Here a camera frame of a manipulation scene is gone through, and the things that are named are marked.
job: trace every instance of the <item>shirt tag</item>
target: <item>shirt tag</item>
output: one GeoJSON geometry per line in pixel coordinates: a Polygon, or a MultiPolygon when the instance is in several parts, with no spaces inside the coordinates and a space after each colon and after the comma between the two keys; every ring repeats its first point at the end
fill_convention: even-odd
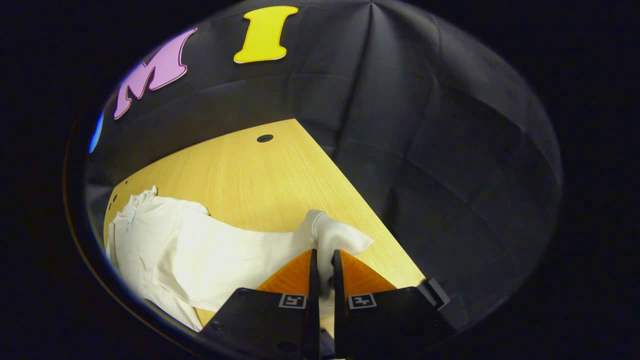
{"type": "Polygon", "coordinates": [[[124,234],[129,234],[129,228],[131,227],[131,223],[133,222],[133,217],[136,215],[137,208],[133,207],[129,211],[129,218],[127,219],[127,227],[124,229],[124,234]]]}

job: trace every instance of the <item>pink letter m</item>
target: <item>pink letter m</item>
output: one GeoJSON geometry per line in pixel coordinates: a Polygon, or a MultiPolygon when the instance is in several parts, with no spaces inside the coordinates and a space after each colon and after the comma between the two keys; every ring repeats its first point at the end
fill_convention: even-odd
{"type": "Polygon", "coordinates": [[[144,62],[140,63],[140,65],[124,79],[118,91],[116,111],[113,114],[115,120],[124,115],[131,106],[131,98],[127,96],[127,89],[131,91],[136,99],[140,99],[145,93],[145,87],[152,72],[154,78],[149,84],[149,90],[151,91],[170,84],[186,74],[187,67],[180,62],[182,46],[187,38],[196,32],[196,30],[197,29],[191,29],[166,43],[151,59],[148,65],[145,65],[144,62]]]}

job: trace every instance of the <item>black fabric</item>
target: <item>black fabric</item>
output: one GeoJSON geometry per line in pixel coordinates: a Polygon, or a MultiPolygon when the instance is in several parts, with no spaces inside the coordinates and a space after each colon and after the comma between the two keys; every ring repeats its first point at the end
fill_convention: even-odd
{"type": "MultiPolygon", "coordinates": [[[[486,314],[536,265],[561,200],[558,145],[525,80],[478,40],[391,0],[247,1],[193,27],[182,78],[132,99],[118,120],[116,94],[107,101],[92,186],[114,186],[216,136],[296,118],[463,307],[459,318],[486,314]],[[234,63],[244,13],[288,4],[299,12],[282,31],[287,55],[234,63]]],[[[104,221],[99,204],[88,206],[94,228],[104,221]]]]}

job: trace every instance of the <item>white cloth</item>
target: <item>white cloth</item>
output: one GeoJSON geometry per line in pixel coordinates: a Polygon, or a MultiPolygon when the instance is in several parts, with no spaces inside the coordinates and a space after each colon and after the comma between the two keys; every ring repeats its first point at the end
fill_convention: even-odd
{"type": "Polygon", "coordinates": [[[307,213],[294,232],[263,233],[238,229],[216,220],[199,203],[156,195],[155,186],[139,195],[144,198],[142,202],[137,201],[135,211],[131,210],[135,206],[131,204],[138,197],[132,196],[124,211],[116,215],[111,224],[121,228],[119,237],[126,245],[118,246],[116,236],[116,256],[112,262],[119,266],[125,282],[134,290],[140,289],[136,292],[141,297],[154,301],[148,296],[159,292],[158,288],[168,291],[173,297],[171,301],[169,295],[165,299],[156,298],[168,305],[180,304],[181,311],[173,308],[172,313],[165,309],[165,303],[154,303],[194,330],[197,327],[189,324],[193,323],[192,317],[187,316],[189,321],[185,322],[184,316],[174,315],[185,312],[182,305],[218,311],[237,288],[257,288],[308,249],[318,250],[320,316],[324,317],[333,312],[333,296],[328,286],[333,275],[333,251],[342,249],[355,255],[373,243],[370,237],[354,227],[333,220],[316,209],[307,213]],[[131,213],[134,216],[129,221],[131,216],[128,214],[131,213]]]}
{"type": "Polygon", "coordinates": [[[180,214],[186,209],[203,215],[209,212],[197,202],[156,195],[154,186],[129,197],[124,209],[109,223],[107,257],[138,296],[149,299],[179,322],[200,331],[202,324],[193,306],[171,290],[155,284],[152,274],[160,251],[179,232],[180,214]]]}

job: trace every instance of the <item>wooden table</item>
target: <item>wooden table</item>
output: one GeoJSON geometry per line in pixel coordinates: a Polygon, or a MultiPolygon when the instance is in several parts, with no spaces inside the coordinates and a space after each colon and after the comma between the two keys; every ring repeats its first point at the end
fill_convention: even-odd
{"type": "MultiPolygon", "coordinates": [[[[333,161],[297,120],[251,127],[193,145],[137,171],[118,184],[108,224],[131,194],[157,186],[158,196],[197,201],[212,217],[254,231],[289,232],[316,208],[375,240],[356,258],[394,286],[416,286],[424,275],[333,161]],[[262,135],[273,135],[258,142],[262,135]]],[[[196,309],[206,324],[214,315],[196,309]]],[[[321,319],[333,335],[333,315],[321,319]]]]}

